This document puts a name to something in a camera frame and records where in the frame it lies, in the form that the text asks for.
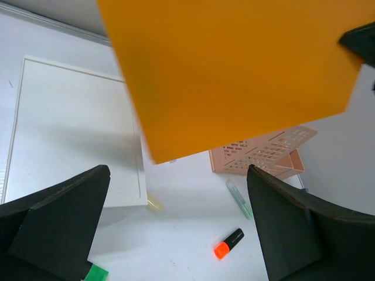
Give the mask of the white mini drawer cabinet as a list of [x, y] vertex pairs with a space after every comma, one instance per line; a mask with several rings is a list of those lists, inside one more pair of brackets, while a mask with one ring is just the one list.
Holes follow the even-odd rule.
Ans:
[[141, 136], [120, 77], [25, 56], [2, 201], [107, 165], [105, 207], [147, 203]]

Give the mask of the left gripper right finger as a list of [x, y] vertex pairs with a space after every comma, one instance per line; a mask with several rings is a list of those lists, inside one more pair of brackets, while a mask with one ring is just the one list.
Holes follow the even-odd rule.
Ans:
[[374, 280], [374, 216], [254, 165], [247, 188], [269, 280]]

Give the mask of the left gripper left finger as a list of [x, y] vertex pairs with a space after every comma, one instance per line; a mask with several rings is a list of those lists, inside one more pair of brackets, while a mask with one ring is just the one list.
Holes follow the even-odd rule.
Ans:
[[1, 280], [84, 280], [109, 184], [98, 165], [1, 204]]

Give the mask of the black orange highlighter marker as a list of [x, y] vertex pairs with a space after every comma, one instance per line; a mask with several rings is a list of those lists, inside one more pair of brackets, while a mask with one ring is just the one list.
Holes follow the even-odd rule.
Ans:
[[243, 238], [244, 232], [241, 228], [234, 230], [228, 237], [214, 247], [216, 258], [222, 260]]

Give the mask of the orange folder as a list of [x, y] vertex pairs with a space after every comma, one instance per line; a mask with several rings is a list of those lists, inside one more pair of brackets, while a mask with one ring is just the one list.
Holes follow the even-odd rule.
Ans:
[[98, 1], [156, 164], [346, 110], [373, 1]]

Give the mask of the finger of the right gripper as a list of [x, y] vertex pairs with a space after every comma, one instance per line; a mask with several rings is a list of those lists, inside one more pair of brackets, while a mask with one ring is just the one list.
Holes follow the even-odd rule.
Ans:
[[358, 55], [364, 62], [374, 66], [375, 44], [374, 44], [374, 22], [345, 32], [339, 39], [339, 43]]

